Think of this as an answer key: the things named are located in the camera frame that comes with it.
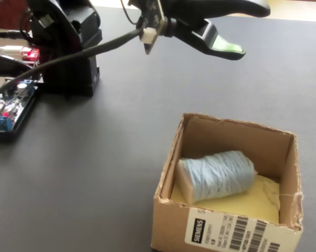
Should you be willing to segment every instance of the open cardboard box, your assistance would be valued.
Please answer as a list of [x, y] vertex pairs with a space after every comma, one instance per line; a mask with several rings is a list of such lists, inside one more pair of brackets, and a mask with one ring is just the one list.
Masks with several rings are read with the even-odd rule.
[[[180, 158], [201, 158], [229, 150], [242, 151], [260, 175], [280, 183], [280, 224], [170, 200]], [[151, 246], [163, 252], [292, 252], [303, 230], [301, 201], [294, 134], [250, 122], [184, 114], [154, 195]], [[243, 237], [237, 249], [230, 244], [241, 222], [244, 230], [239, 233]], [[249, 248], [254, 238], [259, 243], [256, 250]]]

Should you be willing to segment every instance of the electronics board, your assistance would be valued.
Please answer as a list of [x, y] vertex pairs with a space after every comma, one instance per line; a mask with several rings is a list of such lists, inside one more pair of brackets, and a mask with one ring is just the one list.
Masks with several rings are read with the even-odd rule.
[[17, 132], [36, 98], [37, 80], [22, 80], [0, 94], [0, 139]]

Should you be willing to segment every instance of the shipping label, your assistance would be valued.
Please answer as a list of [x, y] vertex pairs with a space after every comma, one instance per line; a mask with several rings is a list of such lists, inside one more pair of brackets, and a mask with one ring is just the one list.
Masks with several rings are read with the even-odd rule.
[[283, 226], [192, 207], [185, 242], [217, 252], [294, 252], [300, 236]]

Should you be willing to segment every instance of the barcode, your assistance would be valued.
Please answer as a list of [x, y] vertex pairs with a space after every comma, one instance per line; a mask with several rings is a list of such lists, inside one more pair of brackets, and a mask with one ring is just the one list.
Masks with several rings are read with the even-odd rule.
[[262, 241], [263, 234], [266, 227], [267, 227], [266, 223], [261, 222], [259, 220], [257, 221], [256, 228], [255, 228], [254, 234], [252, 235], [248, 252], [258, 251], [258, 248], [259, 248], [259, 245], [261, 245], [261, 241]]
[[278, 252], [280, 245], [277, 243], [270, 243], [268, 252]]
[[236, 225], [233, 232], [233, 237], [231, 238], [231, 241], [230, 241], [230, 247], [229, 247], [230, 249], [234, 249], [237, 251], [240, 250], [244, 233], [246, 232], [247, 224], [248, 224], [248, 218], [243, 218], [240, 216], [237, 217]]

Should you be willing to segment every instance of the dark gray mat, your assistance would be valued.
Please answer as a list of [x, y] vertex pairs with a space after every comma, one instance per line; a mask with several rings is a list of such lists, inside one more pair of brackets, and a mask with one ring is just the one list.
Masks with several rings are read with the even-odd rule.
[[[105, 40], [132, 29], [99, 8]], [[152, 197], [183, 112], [296, 133], [304, 199], [297, 251], [316, 251], [316, 23], [215, 20], [231, 62], [161, 38], [98, 57], [91, 100], [45, 96], [19, 141], [0, 145], [0, 252], [150, 251]]]

